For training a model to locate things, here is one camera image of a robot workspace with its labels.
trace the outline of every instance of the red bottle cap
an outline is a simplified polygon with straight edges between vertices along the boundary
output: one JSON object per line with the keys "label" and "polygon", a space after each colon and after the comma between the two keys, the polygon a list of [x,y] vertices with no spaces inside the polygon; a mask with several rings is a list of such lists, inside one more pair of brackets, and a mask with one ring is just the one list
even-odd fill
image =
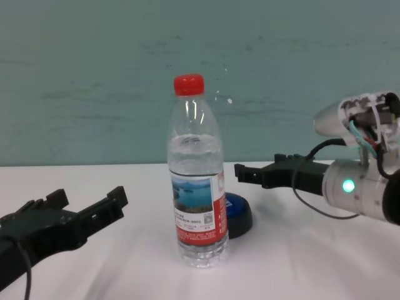
{"label": "red bottle cap", "polygon": [[180,75],[174,79],[174,88],[177,96],[204,94],[204,79],[200,74]]}

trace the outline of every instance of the lake picture on label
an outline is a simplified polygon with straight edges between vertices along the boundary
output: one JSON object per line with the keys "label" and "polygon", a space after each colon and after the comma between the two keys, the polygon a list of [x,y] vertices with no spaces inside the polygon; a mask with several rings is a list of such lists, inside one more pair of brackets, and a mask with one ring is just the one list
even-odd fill
{"label": "lake picture on label", "polygon": [[210,179],[172,180],[175,208],[185,213],[205,213],[213,210]]}

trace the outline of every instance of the cable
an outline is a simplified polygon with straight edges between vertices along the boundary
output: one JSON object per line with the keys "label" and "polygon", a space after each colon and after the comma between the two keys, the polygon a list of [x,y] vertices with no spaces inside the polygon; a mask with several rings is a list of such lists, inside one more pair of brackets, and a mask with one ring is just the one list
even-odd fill
{"label": "cable", "polygon": [[382,175],[383,178],[391,179],[393,177],[393,175],[389,175],[383,169],[383,148],[382,148],[382,144],[378,145],[376,165],[377,165],[377,170],[379,171],[380,175]]}
{"label": "cable", "polygon": [[313,159],[314,155],[321,150],[322,148],[326,147],[326,146],[331,146],[331,145],[337,145],[337,146],[345,146],[346,143],[342,140],[342,139],[328,139],[324,142],[322,142],[321,144],[317,145],[316,147],[314,147],[314,149],[312,149],[310,151],[309,154],[307,154],[307,156],[304,158],[304,161],[302,161],[297,168],[294,170],[293,175],[292,175],[292,190],[293,193],[296,195],[296,197],[307,207],[311,208],[312,210],[316,211],[319,214],[322,214],[323,216],[332,218],[332,219],[337,219],[337,220],[348,220],[348,219],[352,219],[355,217],[358,217],[358,214],[353,214],[351,216],[346,216],[346,217],[339,217],[339,216],[333,216],[332,214],[327,214],[326,212],[323,212],[321,210],[319,210],[318,208],[312,206],[311,204],[307,203],[302,197],[300,197],[300,195],[298,194],[298,192],[296,191],[296,179],[298,176],[298,173],[300,171],[300,169],[310,160]]}
{"label": "cable", "polygon": [[376,96],[373,99],[369,98],[369,100],[371,102],[371,109],[375,115],[376,131],[377,131],[376,142],[379,144],[382,141],[382,128],[381,128],[381,118],[379,117],[378,110],[376,109]]}
{"label": "cable", "polygon": [[365,130],[374,139],[374,141],[376,141],[378,139],[378,136],[376,135],[376,133],[375,133],[374,129],[372,128],[372,126],[366,127]]}
{"label": "cable", "polygon": [[24,300],[29,300],[29,297],[31,296],[31,286],[32,286],[32,266],[29,256],[21,246],[21,243],[15,237],[0,235],[0,240],[9,241],[14,245],[14,247],[17,247],[19,253],[21,253],[22,259],[24,260],[24,264],[26,267],[26,288],[25,288]]}
{"label": "cable", "polygon": [[374,158],[376,158],[377,154],[376,154],[376,151],[375,151],[374,147],[365,140],[365,137],[361,134],[361,132],[358,131],[356,125],[354,125],[354,121],[353,120],[350,121],[349,130],[350,130],[350,133],[357,139],[357,142],[360,145],[362,145],[365,148],[367,148],[368,151],[372,154],[372,156]]}

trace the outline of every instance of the teal wall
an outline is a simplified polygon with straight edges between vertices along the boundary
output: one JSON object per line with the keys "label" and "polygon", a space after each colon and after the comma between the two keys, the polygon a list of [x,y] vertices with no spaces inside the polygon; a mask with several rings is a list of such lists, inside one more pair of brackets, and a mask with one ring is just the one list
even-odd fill
{"label": "teal wall", "polygon": [[164,162],[173,77],[192,72],[206,79],[227,161],[306,153],[321,140],[321,108],[399,90],[399,10],[395,0],[2,0],[0,165]]}

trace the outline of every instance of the white table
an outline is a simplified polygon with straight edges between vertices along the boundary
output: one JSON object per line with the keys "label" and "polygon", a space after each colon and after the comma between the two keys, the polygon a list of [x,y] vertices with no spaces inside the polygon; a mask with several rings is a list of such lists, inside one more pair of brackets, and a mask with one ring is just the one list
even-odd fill
{"label": "white table", "polygon": [[[58,188],[66,190],[72,211],[118,185],[129,200],[125,217],[81,249],[33,268],[31,299],[400,299],[400,227],[365,217],[320,216],[290,189],[239,184],[231,163],[225,164],[225,178],[226,191],[249,201],[254,226],[230,242],[226,262],[193,269],[176,250],[166,165],[0,168],[0,215]],[[346,214],[303,195],[331,213]],[[0,299],[21,300],[24,287],[25,276],[0,292]]]}

